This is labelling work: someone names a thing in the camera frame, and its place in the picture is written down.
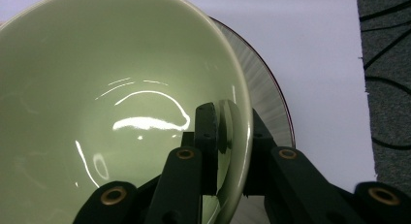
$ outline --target dark floor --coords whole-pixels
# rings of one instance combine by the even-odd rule
[[[387,10],[407,1],[410,0],[358,0],[360,16]],[[395,28],[364,32],[366,29],[403,22],[407,23]],[[362,21],[364,65],[390,43],[409,32],[410,22],[411,5],[401,11]],[[378,180],[411,196],[411,34],[402,37],[366,69],[365,76],[368,77],[366,90],[369,93]]]

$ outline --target white surface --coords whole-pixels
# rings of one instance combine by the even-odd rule
[[[0,0],[0,21],[39,0]],[[329,182],[374,180],[357,0],[188,0],[237,31],[285,95],[297,148]]]

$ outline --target screw hole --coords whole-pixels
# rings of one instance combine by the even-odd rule
[[[291,149],[281,149],[279,155],[285,159],[295,159],[297,158],[297,154]]]
[[[398,206],[400,201],[398,196],[387,189],[381,187],[372,187],[368,189],[368,194],[376,201],[387,206]]]
[[[100,200],[106,206],[120,203],[127,195],[127,191],[122,186],[116,186],[103,193]]]
[[[190,149],[181,149],[177,152],[177,157],[180,159],[190,159],[194,157],[194,151]]]

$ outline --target pale green bowl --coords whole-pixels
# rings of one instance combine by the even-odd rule
[[[97,187],[141,186],[208,102],[231,149],[203,223],[228,222],[252,115],[213,22],[184,0],[46,0],[20,14],[0,28],[0,222],[71,223]]]

